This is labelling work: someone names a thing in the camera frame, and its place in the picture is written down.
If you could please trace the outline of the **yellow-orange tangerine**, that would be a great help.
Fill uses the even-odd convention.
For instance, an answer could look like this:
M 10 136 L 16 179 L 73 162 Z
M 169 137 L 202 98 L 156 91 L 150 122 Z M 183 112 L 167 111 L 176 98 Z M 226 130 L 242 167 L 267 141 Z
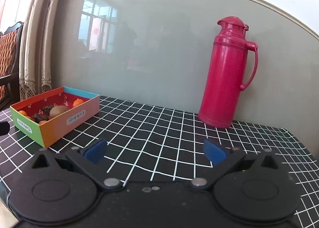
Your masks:
M 19 111 L 19 113 L 23 116 L 27 116 L 27 113 L 25 111 Z

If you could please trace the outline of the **large carrot piece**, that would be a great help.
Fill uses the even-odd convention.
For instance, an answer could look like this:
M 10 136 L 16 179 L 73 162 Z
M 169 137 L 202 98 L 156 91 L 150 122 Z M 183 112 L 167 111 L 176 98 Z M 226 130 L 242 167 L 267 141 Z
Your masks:
M 42 120 L 39 122 L 39 125 L 45 124 L 47 121 L 46 120 Z

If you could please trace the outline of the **brown kiwi fruit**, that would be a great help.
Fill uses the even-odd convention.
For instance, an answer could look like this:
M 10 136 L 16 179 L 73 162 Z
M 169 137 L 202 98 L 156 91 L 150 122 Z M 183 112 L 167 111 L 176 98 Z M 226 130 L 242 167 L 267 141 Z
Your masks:
M 63 114 L 64 112 L 67 112 L 69 109 L 66 106 L 55 106 L 52 108 L 52 110 L 50 111 L 49 114 L 49 119 L 52 119 L 54 117 L 57 117 L 61 114 Z

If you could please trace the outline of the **orange tangerine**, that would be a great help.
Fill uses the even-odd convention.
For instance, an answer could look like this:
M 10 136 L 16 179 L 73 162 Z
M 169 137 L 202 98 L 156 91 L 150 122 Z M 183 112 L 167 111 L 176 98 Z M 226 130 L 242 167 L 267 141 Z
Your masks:
M 84 103 L 84 100 L 82 100 L 82 99 L 76 99 L 76 100 L 73 102 L 72 107 L 75 108 L 75 107 L 81 105 L 82 103 Z

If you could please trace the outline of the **colourful cardboard box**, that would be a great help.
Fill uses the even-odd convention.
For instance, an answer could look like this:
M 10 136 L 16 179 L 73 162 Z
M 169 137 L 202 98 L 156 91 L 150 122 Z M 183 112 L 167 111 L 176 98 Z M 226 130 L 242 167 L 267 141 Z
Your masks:
M 16 128 L 42 147 L 49 147 L 99 112 L 100 96 L 59 87 L 10 106 Z

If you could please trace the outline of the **pink thermos jug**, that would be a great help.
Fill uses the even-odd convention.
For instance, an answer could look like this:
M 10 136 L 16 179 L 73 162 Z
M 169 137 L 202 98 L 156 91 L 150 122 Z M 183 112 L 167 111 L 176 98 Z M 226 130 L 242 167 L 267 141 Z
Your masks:
M 258 45 L 245 39 L 249 26 L 229 16 L 217 22 L 221 30 L 215 37 L 208 77 L 198 118 L 216 128 L 232 124 L 239 96 L 252 82 L 258 67 Z M 254 68 L 243 82 L 248 52 L 254 52 Z

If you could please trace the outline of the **wooden rattan bench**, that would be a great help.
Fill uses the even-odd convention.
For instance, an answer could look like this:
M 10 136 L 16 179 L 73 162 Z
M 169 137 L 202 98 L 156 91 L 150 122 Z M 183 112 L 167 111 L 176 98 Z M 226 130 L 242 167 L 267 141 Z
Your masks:
M 1 32 L 1 111 L 20 100 L 19 58 L 23 23 Z

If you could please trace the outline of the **beige lace curtain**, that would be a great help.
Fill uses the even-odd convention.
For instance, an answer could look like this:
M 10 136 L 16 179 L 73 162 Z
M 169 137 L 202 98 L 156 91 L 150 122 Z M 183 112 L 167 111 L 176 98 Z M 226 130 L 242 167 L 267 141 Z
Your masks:
M 21 100 L 52 89 L 51 46 L 58 1 L 31 0 L 20 45 Z

